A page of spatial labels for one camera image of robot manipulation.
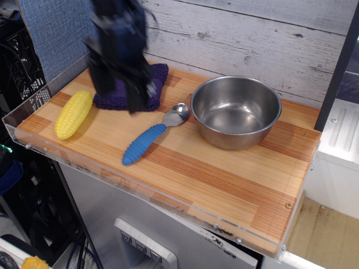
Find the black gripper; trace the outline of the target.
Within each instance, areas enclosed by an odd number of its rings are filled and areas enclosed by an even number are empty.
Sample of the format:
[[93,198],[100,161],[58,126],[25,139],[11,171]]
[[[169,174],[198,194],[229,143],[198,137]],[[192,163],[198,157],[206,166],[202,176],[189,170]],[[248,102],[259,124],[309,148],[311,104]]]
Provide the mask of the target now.
[[130,114],[144,110],[153,96],[153,75],[145,60],[145,10],[139,1],[92,1],[97,36],[88,39],[89,71],[100,97],[124,82]]

